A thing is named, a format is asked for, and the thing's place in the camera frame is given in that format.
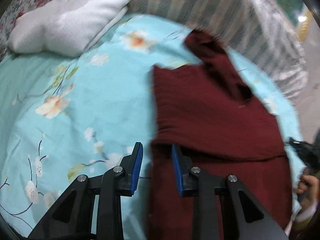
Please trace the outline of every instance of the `human hand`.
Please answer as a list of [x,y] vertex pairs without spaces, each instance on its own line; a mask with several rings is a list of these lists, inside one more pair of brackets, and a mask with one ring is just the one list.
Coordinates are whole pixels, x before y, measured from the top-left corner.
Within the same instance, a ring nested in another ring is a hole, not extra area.
[[300,213],[304,212],[308,207],[310,207],[317,201],[319,184],[320,184],[319,179],[317,179],[314,176],[307,175],[306,170],[304,171],[304,174],[301,176],[301,179],[297,188],[297,194],[302,194],[304,192],[307,192],[305,198],[301,203]]

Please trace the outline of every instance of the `striped fabric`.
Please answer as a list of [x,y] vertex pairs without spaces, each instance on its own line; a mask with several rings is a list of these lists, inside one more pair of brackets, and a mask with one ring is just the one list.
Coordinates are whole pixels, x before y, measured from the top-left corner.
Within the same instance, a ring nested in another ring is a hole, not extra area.
[[208,30],[258,65],[291,101],[307,84],[303,49],[274,0],[132,0],[131,11]]

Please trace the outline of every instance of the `ridged blue surface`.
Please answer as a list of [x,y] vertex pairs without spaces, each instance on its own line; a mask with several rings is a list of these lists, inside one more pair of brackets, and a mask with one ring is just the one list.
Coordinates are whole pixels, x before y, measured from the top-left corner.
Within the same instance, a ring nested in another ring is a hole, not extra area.
[[178,161],[177,151],[172,145],[171,149],[171,157],[172,157],[172,164],[173,164],[173,172],[176,179],[176,185],[177,189],[179,191],[180,196],[183,195],[184,189],[183,189],[183,182],[182,182],[182,174],[181,169]]
[[138,181],[139,181],[139,175],[140,175],[140,169],[142,165],[142,158],[143,158],[143,145],[140,144],[138,149],[138,154],[136,157],[136,161],[133,166],[132,170],[132,177],[131,177],[131,194],[133,195],[138,187]]

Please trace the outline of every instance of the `silver screw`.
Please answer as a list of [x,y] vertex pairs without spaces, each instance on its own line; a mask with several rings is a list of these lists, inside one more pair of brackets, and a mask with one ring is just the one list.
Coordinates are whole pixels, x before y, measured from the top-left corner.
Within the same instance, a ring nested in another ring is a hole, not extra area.
[[85,181],[87,179],[87,176],[86,175],[79,175],[78,176],[78,181],[79,182],[83,182],[83,181]]
[[199,167],[197,167],[197,166],[194,166],[194,167],[191,168],[191,171],[193,173],[199,173],[201,171],[201,169]]
[[113,168],[113,171],[116,172],[116,173],[119,173],[123,170],[123,168],[121,166],[116,166]]
[[230,180],[231,182],[236,182],[238,180],[238,178],[236,175],[229,175],[228,180]]

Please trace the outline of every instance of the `wrinkled fabric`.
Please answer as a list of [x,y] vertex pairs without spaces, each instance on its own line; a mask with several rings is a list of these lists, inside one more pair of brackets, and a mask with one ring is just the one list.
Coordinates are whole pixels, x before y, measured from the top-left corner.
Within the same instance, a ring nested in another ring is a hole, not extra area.
[[185,45],[203,64],[153,69],[158,131],[152,143],[150,239],[191,239],[193,200],[176,190],[172,143],[213,175],[235,174],[285,228],[292,184],[276,118],[212,36],[193,31]]

